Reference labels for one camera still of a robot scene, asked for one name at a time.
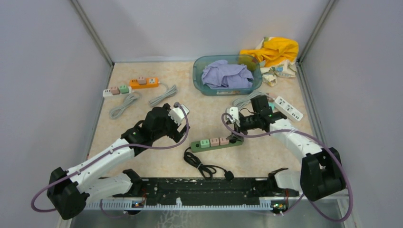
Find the teal usb charger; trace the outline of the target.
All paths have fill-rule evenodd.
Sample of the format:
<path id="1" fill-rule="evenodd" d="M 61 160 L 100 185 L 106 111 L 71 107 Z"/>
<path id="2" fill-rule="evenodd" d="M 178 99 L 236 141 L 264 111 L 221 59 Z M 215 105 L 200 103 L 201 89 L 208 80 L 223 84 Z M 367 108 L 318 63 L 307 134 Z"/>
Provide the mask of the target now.
<path id="1" fill-rule="evenodd" d="M 272 102 L 269 102 L 269 107 L 271 108 L 272 111 L 275 110 L 275 106 L 274 106 L 274 104 Z"/>

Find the green power strip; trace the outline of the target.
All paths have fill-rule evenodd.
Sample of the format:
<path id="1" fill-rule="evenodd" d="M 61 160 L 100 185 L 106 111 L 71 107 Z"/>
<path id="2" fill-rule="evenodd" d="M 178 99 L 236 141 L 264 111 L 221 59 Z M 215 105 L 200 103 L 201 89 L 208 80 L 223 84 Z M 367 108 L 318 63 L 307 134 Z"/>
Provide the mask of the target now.
<path id="1" fill-rule="evenodd" d="M 194 141 L 190 144 L 190 148 L 192 152 L 197 153 L 197 152 L 225 149 L 241 145 L 243 145 L 243 141 L 229 140 L 225 137 L 221 137 L 221 138 L 210 138 Z"/>

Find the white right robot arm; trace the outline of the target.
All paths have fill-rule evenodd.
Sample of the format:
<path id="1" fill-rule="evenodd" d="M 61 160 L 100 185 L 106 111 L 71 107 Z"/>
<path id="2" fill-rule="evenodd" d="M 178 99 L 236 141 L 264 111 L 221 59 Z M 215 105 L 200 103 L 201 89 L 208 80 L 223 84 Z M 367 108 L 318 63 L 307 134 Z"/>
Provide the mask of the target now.
<path id="1" fill-rule="evenodd" d="M 310 201 L 342 191 L 347 187 L 341 161 L 334 148 L 326 150 L 313 138 L 299 132 L 282 112 L 273 112 L 267 97 L 259 95 L 251 100 L 252 113 L 244 116 L 237 107 L 227 108 L 222 116 L 226 125 L 232 124 L 232 137 L 248 137 L 249 130 L 260 129 L 279 140 L 297 158 L 300 171 L 281 168 L 269 174 L 268 191 L 274 196 L 286 189 L 303 193 Z"/>

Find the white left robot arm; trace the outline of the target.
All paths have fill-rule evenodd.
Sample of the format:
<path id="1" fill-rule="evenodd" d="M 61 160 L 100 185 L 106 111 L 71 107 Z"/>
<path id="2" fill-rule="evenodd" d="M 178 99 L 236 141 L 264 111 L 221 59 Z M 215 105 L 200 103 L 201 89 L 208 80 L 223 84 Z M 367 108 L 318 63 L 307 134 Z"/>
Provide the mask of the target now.
<path id="1" fill-rule="evenodd" d="M 49 178 L 46 195 L 54 210 L 63 220 L 72 219 L 91 202 L 113 195 L 126 194 L 135 197 L 142 192 L 142 179 L 133 171 L 125 170 L 109 178 L 102 178 L 115 166 L 134 158 L 147 149 L 155 149 L 153 143 L 162 137 L 181 145 L 189 134 L 186 124 L 189 109 L 184 104 L 174 107 L 164 104 L 149 111 L 144 120 L 126 130 L 109 147 L 87 161 L 69 169 L 58 167 Z"/>

